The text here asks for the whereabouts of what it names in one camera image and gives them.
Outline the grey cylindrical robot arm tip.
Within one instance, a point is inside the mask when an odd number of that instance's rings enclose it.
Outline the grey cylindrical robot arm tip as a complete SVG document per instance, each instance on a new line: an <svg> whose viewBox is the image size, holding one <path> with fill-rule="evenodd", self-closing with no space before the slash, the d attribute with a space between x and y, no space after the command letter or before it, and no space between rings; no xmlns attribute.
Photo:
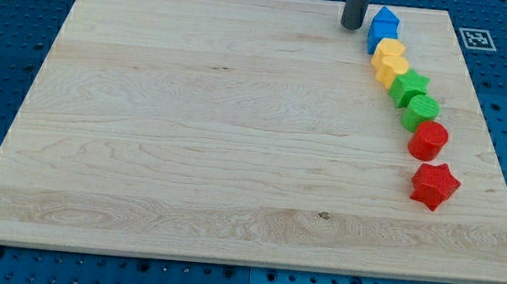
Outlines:
<svg viewBox="0 0 507 284"><path fill-rule="evenodd" d="M370 0L345 0L340 23L347 30L359 29L365 20Z"/></svg>

